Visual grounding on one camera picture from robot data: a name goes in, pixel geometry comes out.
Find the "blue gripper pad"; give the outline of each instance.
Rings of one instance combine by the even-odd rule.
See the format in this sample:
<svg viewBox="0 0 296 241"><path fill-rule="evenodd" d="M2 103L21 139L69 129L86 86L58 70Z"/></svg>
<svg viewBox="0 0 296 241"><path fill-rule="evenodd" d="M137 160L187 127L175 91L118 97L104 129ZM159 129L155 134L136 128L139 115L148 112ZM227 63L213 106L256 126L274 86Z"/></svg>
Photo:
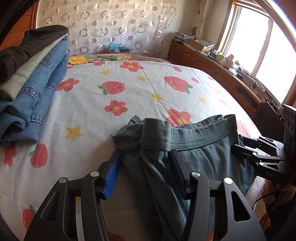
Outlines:
<svg viewBox="0 0 296 241"><path fill-rule="evenodd" d="M177 159L173 153L173 150L169 151L168 158L170 160L170 166L172 169L173 177L175 180L175 184L178 190L178 193L185 198L186 196L186 180L183 176L183 173L180 169L180 166L177 162Z"/></svg>
<svg viewBox="0 0 296 241"><path fill-rule="evenodd" d="M102 171L99 184L101 187L103 187L103 190L99 195L100 199L106 200L113 193L115 182L121 166L121 160L122 157L120 150L116 149L110 160L107 161L105 165L101 165L104 167L104 171Z"/></svg>

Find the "red flower print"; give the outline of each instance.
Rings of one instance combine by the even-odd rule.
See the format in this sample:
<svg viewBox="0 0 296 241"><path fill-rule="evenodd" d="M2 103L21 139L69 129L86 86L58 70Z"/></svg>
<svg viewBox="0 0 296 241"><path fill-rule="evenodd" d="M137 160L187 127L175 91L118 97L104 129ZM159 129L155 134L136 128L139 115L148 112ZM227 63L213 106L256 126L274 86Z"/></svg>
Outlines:
<svg viewBox="0 0 296 241"><path fill-rule="evenodd" d="M243 136L251 138L251 134L248 128L240 120L237 120L237 128Z"/></svg>
<svg viewBox="0 0 296 241"><path fill-rule="evenodd" d="M190 94L189 89L193 88L192 85L189 85L185 80L178 77L165 76L164 79L170 87L180 92L186 92L187 94Z"/></svg>
<svg viewBox="0 0 296 241"><path fill-rule="evenodd" d="M178 68L178 67L174 67L174 70L175 71L178 71L178 72L182 72L182 69Z"/></svg>
<svg viewBox="0 0 296 241"><path fill-rule="evenodd" d="M219 101L222 105L227 106L223 100L220 99Z"/></svg>
<svg viewBox="0 0 296 241"><path fill-rule="evenodd" d="M74 80L73 78L67 79L66 81L62 81L57 87L57 91L70 91L73 89L74 85L78 84L79 82L79 80Z"/></svg>
<svg viewBox="0 0 296 241"><path fill-rule="evenodd" d="M131 72L137 72L139 69L144 69L145 67L140 66L137 62L123 62L119 67L123 69L128 69Z"/></svg>
<svg viewBox="0 0 296 241"><path fill-rule="evenodd" d="M116 100L111 100L110 105L105 107L105 111L113 113L115 116L120 116L122 113L127 112L128 109L125 107L126 103L121 101L117 102Z"/></svg>
<svg viewBox="0 0 296 241"><path fill-rule="evenodd" d="M199 80L197 80L197 79L194 78L194 77L190 77L190 79L191 79L192 81L194 81L195 83L199 83L199 82L200 82Z"/></svg>
<svg viewBox="0 0 296 241"><path fill-rule="evenodd" d="M98 66L98 65L102 65L105 62L103 62L103 61L96 61L96 62L93 62L93 63L94 63L95 66Z"/></svg>
<svg viewBox="0 0 296 241"><path fill-rule="evenodd" d="M29 206L29 208L25 208L22 212L22 222L24 223L24 226L26 230L28 230L34 216L36 214L36 211L32 205Z"/></svg>
<svg viewBox="0 0 296 241"><path fill-rule="evenodd" d="M38 144L35 150L29 153L29 156L31 157L31 165L33 167L39 168L45 166L48 158L47 147L44 144Z"/></svg>
<svg viewBox="0 0 296 241"><path fill-rule="evenodd" d="M186 111L178 112L175 109L169 109L168 113L170 116L167 118L167 121L169 121L172 126L191 123L191 115Z"/></svg>
<svg viewBox="0 0 296 241"><path fill-rule="evenodd" d="M220 90L217 90L217 89L215 88L215 91L217 92L217 94L222 95L222 93L221 93Z"/></svg>
<svg viewBox="0 0 296 241"><path fill-rule="evenodd" d="M11 142L9 146L4 149L4 165L12 166L12 159L17 155L17 149L15 148L15 142Z"/></svg>

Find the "bed sheet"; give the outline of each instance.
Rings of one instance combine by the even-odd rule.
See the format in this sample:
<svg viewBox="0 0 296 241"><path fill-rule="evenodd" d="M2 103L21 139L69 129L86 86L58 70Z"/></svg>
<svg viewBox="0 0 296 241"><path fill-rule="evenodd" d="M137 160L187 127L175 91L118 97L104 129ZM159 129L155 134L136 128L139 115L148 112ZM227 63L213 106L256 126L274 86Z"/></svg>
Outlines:
<svg viewBox="0 0 296 241"><path fill-rule="evenodd" d="M114 150L110 135L134 115L181 125L233 113L239 132L260 135L235 99L203 71L161 62L76 61L53 96L40 142L0 147L0 213L23 240L55 182L98 169ZM257 177L251 186L251 205L262 184ZM114 193L102 201L108 232L126 241L149 240L130 193L120 172Z"/></svg>

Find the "wooden headboard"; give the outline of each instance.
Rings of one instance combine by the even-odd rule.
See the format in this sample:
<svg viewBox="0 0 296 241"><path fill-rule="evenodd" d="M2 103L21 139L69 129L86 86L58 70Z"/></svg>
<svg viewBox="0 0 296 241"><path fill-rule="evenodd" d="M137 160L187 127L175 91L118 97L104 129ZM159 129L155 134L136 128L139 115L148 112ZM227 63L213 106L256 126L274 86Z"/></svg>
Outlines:
<svg viewBox="0 0 296 241"><path fill-rule="evenodd" d="M19 45L24 37L25 31L36 27L38 3L39 1L29 8L29 10L16 22L0 45L0 50L10 46Z"/></svg>

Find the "patterned curtain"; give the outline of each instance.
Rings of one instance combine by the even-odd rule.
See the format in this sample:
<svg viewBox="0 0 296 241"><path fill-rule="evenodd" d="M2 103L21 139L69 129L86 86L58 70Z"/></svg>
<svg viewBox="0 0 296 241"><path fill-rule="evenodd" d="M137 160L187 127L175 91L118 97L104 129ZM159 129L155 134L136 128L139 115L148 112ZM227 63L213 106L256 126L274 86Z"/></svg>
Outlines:
<svg viewBox="0 0 296 241"><path fill-rule="evenodd" d="M201 0L200 3L200 19L196 29L196 38L203 39L205 36L205 23L211 13L214 0Z"/></svg>
<svg viewBox="0 0 296 241"><path fill-rule="evenodd" d="M69 28L70 55L106 53L111 42L157 56L176 0L40 0L43 26Z"/></svg>

